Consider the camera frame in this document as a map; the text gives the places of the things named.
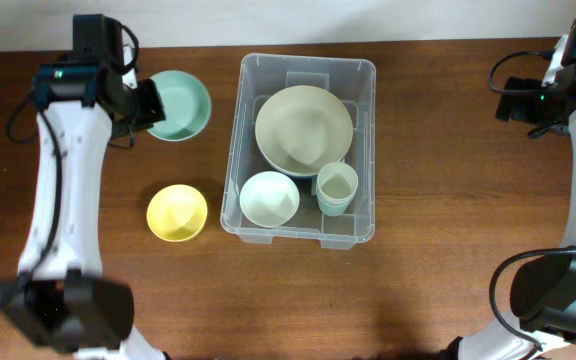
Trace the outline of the green bowl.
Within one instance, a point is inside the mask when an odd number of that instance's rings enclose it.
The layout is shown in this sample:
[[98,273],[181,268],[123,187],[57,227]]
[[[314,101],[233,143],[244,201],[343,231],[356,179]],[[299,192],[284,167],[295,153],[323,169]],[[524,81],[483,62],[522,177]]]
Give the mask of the green bowl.
[[151,77],[162,100],[165,119],[148,132],[157,139],[180,142],[197,136],[208,124],[212,101],[207,87],[194,75],[167,70]]

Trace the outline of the yellow bowl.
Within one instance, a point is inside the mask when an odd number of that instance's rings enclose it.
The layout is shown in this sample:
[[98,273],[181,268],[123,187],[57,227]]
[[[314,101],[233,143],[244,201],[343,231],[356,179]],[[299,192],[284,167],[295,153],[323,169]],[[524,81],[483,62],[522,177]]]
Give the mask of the yellow bowl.
[[188,185],[171,185],[152,197],[146,219],[149,229],[158,238],[185,242],[199,235],[207,215],[207,201],[201,192]]

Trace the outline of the beige plate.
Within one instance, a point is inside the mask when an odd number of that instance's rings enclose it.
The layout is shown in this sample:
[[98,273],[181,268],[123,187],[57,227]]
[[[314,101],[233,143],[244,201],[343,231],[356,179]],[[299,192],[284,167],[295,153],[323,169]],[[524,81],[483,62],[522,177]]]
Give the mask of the beige plate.
[[254,134],[263,156],[280,160],[291,155],[321,170],[345,157],[353,141],[353,123],[335,95],[297,85],[277,92],[262,105]]

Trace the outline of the white bowl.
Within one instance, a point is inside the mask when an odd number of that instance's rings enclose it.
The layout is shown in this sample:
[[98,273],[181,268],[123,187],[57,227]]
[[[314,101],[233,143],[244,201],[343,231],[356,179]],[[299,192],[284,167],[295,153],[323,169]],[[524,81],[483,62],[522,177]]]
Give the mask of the white bowl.
[[245,182],[240,192],[242,213],[261,227],[285,224],[296,214],[299,204],[300,195],[294,181],[275,171],[255,174]]

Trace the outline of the cream cup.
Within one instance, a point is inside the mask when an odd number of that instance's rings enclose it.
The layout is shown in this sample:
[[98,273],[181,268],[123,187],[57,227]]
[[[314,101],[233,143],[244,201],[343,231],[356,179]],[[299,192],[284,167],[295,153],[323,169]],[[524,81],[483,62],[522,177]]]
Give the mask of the cream cup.
[[320,202],[323,202],[327,206],[337,207],[337,206],[348,206],[354,199],[354,194],[351,194],[344,198],[333,198],[326,195],[325,193],[318,192],[317,198]]

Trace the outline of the grey cup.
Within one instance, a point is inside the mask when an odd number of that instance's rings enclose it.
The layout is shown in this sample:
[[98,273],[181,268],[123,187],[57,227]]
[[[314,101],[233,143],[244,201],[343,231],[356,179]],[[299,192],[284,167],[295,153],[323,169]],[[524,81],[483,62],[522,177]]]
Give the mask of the grey cup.
[[317,192],[333,198],[344,198],[357,191],[358,174],[352,166],[344,162],[326,164],[318,173]]

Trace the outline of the green cup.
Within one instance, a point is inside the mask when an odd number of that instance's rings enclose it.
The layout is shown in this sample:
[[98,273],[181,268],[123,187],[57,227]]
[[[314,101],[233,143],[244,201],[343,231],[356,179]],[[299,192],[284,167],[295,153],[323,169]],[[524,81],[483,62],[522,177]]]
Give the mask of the green cup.
[[321,212],[326,216],[336,217],[342,215],[349,205],[351,200],[345,202],[333,202],[326,199],[319,199],[318,205]]

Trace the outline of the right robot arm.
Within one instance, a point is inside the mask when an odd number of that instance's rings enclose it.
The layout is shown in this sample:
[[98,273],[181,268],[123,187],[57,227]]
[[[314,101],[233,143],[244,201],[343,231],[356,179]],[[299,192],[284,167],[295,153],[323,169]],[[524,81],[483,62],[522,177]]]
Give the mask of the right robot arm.
[[576,345],[576,18],[554,49],[541,80],[510,77],[499,94],[496,118],[532,125],[528,136],[570,137],[573,174],[568,221],[559,247],[522,252],[494,271],[488,297],[495,319],[483,330],[455,338],[442,359],[540,359]]

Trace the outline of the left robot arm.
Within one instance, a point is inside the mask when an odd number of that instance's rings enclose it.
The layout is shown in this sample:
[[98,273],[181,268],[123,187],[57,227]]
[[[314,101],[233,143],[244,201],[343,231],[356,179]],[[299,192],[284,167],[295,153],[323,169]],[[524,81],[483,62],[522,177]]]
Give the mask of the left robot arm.
[[133,32],[101,15],[73,19],[73,47],[34,76],[40,163],[32,224],[0,312],[35,346],[79,359],[161,359],[134,324],[134,297],[103,275],[98,240],[106,150],[164,119],[155,83],[134,75]]

